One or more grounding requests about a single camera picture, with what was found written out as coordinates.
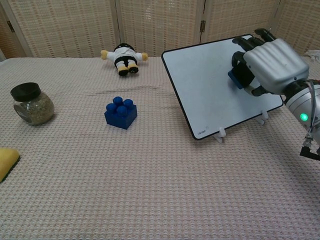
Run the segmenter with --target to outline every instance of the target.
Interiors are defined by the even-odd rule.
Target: whiteboard stand
[[[255,120],[260,123],[261,125],[264,125],[267,121],[267,119],[269,118],[268,112],[266,110],[261,111],[262,115],[261,116],[257,116],[255,118]]]
[[[226,130],[223,127],[220,127],[219,132],[214,134],[213,137],[218,141],[218,143],[222,144],[226,135]]]
[[[266,110],[261,111],[262,115],[255,117],[254,119],[261,125],[264,125],[269,118],[268,112]],[[223,127],[219,128],[219,132],[214,134],[213,137],[217,140],[218,143],[222,144],[224,138],[227,136],[226,130]]]

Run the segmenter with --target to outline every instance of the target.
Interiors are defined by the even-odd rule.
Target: blue object in robot hand
[[[124,100],[116,96],[113,103],[109,103],[104,113],[107,124],[112,126],[128,129],[137,117],[137,106],[131,99]]]
[[[234,73],[232,71],[228,72],[228,76],[233,81],[233,83],[237,86],[238,89],[243,89],[244,88],[241,85],[241,83],[238,81],[238,79],[236,78],[236,76],[234,75]]]

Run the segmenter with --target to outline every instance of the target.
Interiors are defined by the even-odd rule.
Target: stuffed doll
[[[121,43],[114,51],[101,51],[101,58],[103,60],[109,59],[114,62],[115,67],[118,69],[120,76],[126,76],[128,72],[136,74],[139,69],[137,66],[138,61],[148,60],[148,54],[143,52],[136,52],[135,49],[127,43]]]

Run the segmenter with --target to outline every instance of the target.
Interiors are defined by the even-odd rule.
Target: yellow sponge
[[[19,159],[19,153],[12,148],[0,148],[0,183]]]

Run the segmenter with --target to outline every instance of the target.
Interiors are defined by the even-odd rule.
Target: robotic arm
[[[308,80],[309,65],[288,43],[264,28],[255,33],[264,41],[256,37],[233,39],[245,53],[234,53],[229,77],[239,89],[256,97],[285,95],[285,105],[307,130],[300,155],[320,160],[320,147],[317,154],[310,152],[313,139],[320,145],[320,82]],[[260,83],[257,88],[250,85],[254,78]]]

